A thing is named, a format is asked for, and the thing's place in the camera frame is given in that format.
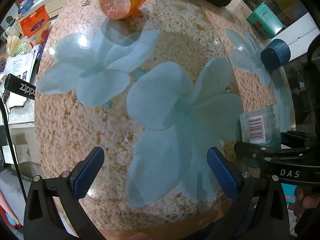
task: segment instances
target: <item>barcode label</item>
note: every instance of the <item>barcode label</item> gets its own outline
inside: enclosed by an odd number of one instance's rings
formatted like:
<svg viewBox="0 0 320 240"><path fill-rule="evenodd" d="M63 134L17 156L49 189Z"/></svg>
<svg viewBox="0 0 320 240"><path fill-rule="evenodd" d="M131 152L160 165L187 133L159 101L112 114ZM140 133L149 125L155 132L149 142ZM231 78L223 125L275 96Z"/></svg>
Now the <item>barcode label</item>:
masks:
<svg viewBox="0 0 320 240"><path fill-rule="evenodd" d="M263 116L249 118L250 143L265 143L266 134L263 125Z"/></svg>

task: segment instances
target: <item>paper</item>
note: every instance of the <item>paper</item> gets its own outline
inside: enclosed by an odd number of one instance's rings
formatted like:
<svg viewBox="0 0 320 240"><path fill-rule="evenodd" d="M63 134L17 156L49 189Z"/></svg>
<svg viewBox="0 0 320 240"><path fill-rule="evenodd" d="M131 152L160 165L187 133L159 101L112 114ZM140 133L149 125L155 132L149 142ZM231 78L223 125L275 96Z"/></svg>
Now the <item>paper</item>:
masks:
<svg viewBox="0 0 320 240"><path fill-rule="evenodd" d="M18 78L21 78L26 82L30 82L32 69L35 64L37 55L38 50L32 49L28 54L8 58L4 73L12 73ZM14 93L10 93L7 106L8 108L23 106L25 101L27 101L27 98Z"/></svg>

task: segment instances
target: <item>finger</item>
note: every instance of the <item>finger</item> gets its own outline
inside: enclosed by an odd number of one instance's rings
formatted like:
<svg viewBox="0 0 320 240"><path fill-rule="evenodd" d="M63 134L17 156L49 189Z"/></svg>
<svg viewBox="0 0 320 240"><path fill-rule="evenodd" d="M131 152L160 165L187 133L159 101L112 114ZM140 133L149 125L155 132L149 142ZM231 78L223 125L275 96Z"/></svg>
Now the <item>finger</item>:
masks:
<svg viewBox="0 0 320 240"><path fill-rule="evenodd" d="M134 236L131 236L128 240L148 240L148 236L144 233L138 233Z"/></svg>
<svg viewBox="0 0 320 240"><path fill-rule="evenodd" d="M304 192L302 187L297 186L296 189L294 190L294 195L296 196L297 200L302 201L304 197Z"/></svg>
<svg viewBox="0 0 320 240"><path fill-rule="evenodd" d="M305 211L305 208L302 206L302 202L296 200L294 202L294 206L293 206L293 214L297 217L300 218L303 214L303 212Z"/></svg>
<svg viewBox="0 0 320 240"><path fill-rule="evenodd" d="M316 208L320 202L320 194L306 196L303 199L302 205L304 208Z"/></svg>

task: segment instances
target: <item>stone tabletop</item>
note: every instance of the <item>stone tabletop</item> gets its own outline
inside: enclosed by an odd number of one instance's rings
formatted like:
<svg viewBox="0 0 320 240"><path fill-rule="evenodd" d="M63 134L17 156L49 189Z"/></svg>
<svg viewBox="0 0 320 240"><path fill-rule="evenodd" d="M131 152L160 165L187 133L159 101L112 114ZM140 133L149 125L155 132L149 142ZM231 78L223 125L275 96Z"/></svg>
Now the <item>stone tabletop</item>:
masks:
<svg viewBox="0 0 320 240"><path fill-rule="evenodd" d="M103 167L79 202L108 240L139 231L179 239L228 209L206 151L216 146L234 160L239 115L279 101L255 61L268 41L246 21L250 13L240 0L225 8L148 0L112 21L98 0L66 3L38 74L40 159L55 177L103 148ZM251 54L233 57L241 48Z"/></svg>

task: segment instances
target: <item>teal box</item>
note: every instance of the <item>teal box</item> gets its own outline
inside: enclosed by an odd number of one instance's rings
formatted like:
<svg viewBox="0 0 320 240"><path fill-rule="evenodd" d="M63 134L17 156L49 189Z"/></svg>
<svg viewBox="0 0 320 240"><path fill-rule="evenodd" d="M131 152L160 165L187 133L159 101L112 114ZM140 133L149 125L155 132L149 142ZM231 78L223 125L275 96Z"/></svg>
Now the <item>teal box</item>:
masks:
<svg viewBox="0 0 320 240"><path fill-rule="evenodd" d="M278 17L265 4L260 4L247 18L247 21L265 39L271 39L283 28Z"/></svg>

